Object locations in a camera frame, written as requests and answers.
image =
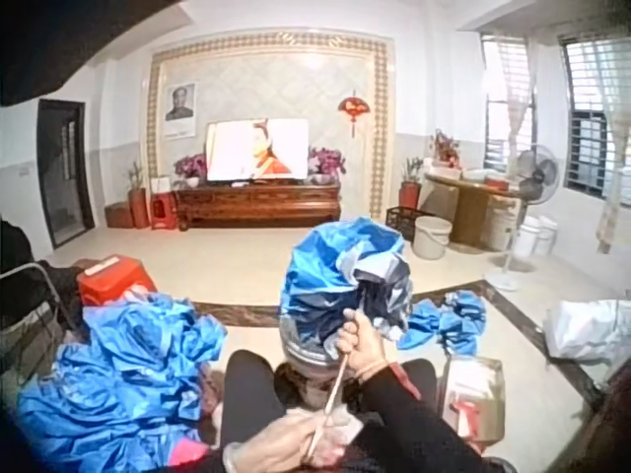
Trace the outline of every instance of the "red lantern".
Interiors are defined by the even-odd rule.
[[[371,108],[365,101],[359,97],[355,97],[355,91],[353,91],[353,97],[344,99],[337,109],[351,117],[351,122],[353,123],[353,138],[355,138],[355,123],[357,122],[357,117],[364,113],[369,113]]]

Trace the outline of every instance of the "white curtain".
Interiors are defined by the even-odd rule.
[[[502,70],[507,88],[507,102],[509,109],[509,159],[507,173],[514,176],[517,173],[518,143],[517,138],[524,124],[524,117],[536,83],[537,43],[533,39],[525,39],[526,57],[519,58],[516,50],[522,48],[520,41],[505,36],[495,36],[500,51]]]
[[[582,50],[588,59],[586,63],[593,65],[614,148],[613,167],[608,169],[611,182],[608,187],[605,185],[607,200],[596,231],[598,251],[609,253],[616,240],[622,180],[631,132],[631,38],[584,42]]]

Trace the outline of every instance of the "blue cloth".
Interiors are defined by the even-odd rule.
[[[279,315],[293,320],[301,342],[323,347],[344,323],[343,309],[361,302],[383,335],[400,335],[412,292],[402,252],[401,234],[369,219],[314,228],[292,251]]]
[[[184,437],[199,439],[198,366],[226,338],[190,303],[86,307],[90,345],[62,345],[50,376],[20,393],[25,435],[56,471],[145,471],[168,463]]]
[[[486,308],[472,291],[456,291],[445,295],[440,308],[429,299],[416,304],[408,324],[408,331],[397,344],[399,350],[424,345],[436,335],[448,353],[474,356],[486,328]]]

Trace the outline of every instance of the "decorative wall panel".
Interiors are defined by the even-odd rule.
[[[342,217],[384,212],[393,144],[392,45],[382,38],[306,31],[212,36],[159,51],[149,77],[145,159],[150,176],[203,152],[208,123],[306,118],[310,144],[342,151]],[[195,84],[195,136],[166,140],[167,91]],[[356,94],[371,113],[356,123],[337,109]]]

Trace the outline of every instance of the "television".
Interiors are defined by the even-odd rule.
[[[208,180],[307,178],[309,123],[303,118],[208,125]]]

